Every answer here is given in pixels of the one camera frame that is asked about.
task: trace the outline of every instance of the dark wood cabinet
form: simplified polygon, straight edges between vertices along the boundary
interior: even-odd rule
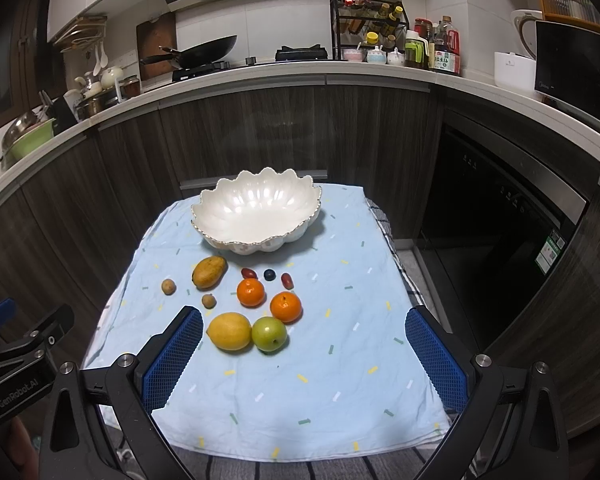
[[[160,114],[110,126],[97,139],[116,197],[140,240],[162,211],[182,199]]]
[[[15,341],[63,303],[74,309],[70,336],[54,348],[58,363],[79,363],[96,328],[100,309],[77,286],[39,227],[22,190],[0,206],[0,301],[13,298],[16,316],[0,328],[0,336]]]
[[[437,92],[327,85],[331,182],[362,186],[395,238],[422,222],[440,139]]]
[[[209,97],[160,110],[179,182],[259,172],[323,170],[324,86],[291,86]]]
[[[546,362],[570,436],[600,423],[600,187],[554,272],[487,354]]]
[[[134,235],[89,136],[22,184],[33,218],[77,287],[102,310],[131,263]]]
[[[66,92],[62,54],[46,42],[49,0],[19,0],[0,28],[0,127]]]

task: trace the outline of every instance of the stove burner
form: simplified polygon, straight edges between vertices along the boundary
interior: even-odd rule
[[[276,52],[276,61],[310,61],[314,59],[327,59],[327,51],[320,44],[309,48],[291,48],[283,46]]]
[[[222,70],[229,70],[230,68],[231,66],[228,61],[216,61],[215,63],[209,63],[195,68],[181,68],[179,70],[174,70],[171,81],[177,83],[178,81],[185,81],[201,75],[222,72]]]

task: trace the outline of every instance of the white appliance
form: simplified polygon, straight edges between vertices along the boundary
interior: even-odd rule
[[[495,52],[493,78],[496,86],[541,101],[536,92],[536,24],[542,20],[539,10],[514,10],[511,23],[516,29],[522,46],[530,57],[513,52]]]
[[[495,52],[493,78],[497,87],[541,101],[536,92],[536,61],[513,52]]]

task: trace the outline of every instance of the condiment bottle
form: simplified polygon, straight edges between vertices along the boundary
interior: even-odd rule
[[[460,36],[451,24],[451,17],[442,16],[436,32],[433,70],[445,74],[460,74]]]
[[[387,50],[393,50],[395,48],[395,36],[393,34],[389,34],[386,37],[386,41],[384,42],[384,47]]]
[[[390,12],[387,19],[389,20],[385,23],[380,29],[380,34],[384,37],[387,37],[389,34],[393,34],[394,30],[400,23],[400,15],[403,12],[403,8],[401,6],[395,7],[394,12]]]
[[[353,0],[344,0],[344,9],[342,9],[341,16],[351,16],[352,15],[352,10],[351,10],[352,5],[353,5]],[[341,34],[343,34],[344,32],[347,31],[350,23],[351,23],[351,20],[340,20],[340,23],[338,24],[338,30],[340,31]]]
[[[421,38],[414,30],[407,30],[404,41],[404,65],[411,68],[426,68],[429,59],[429,41]]]
[[[376,44],[378,44],[378,34],[376,32],[368,32],[363,45],[375,46]]]
[[[382,4],[380,6],[380,10],[378,10],[378,13],[376,14],[376,18],[378,20],[387,19],[387,17],[389,16],[390,8],[391,7],[389,6],[389,4]],[[384,22],[372,22],[371,25],[369,25],[368,32],[375,32],[376,34],[379,34],[383,25]]]
[[[433,36],[433,23],[425,18],[416,18],[416,22],[413,25],[413,30],[415,30],[421,38],[427,40],[429,43],[429,59],[427,59],[427,64],[430,68],[433,66],[433,52],[434,48],[434,36]]]
[[[359,34],[362,31],[362,27],[365,25],[365,21],[362,18],[367,18],[369,16],[369,8],[368,8],[369,0],[356,0],[355,5],[358,9],[354,10],[356,16],[359,16],[358,20],[351,20],[351,24],[349,25],[349,32],[351,34]]]

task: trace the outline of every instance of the wok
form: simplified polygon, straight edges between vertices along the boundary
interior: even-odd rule
[[[168,54],[158,54],[157,56],[148,56],[140,60],[143,65],[159,63],[161,61],[171,61],[172,64],[177,64],[180,68],[195,68],[197,66],[213,63],[221,57],[226,56],[235,45],[235,40],[238,36],[227,36],[218,40],[208,41],[206,43],[192,46],[182,52],[161,46]]]

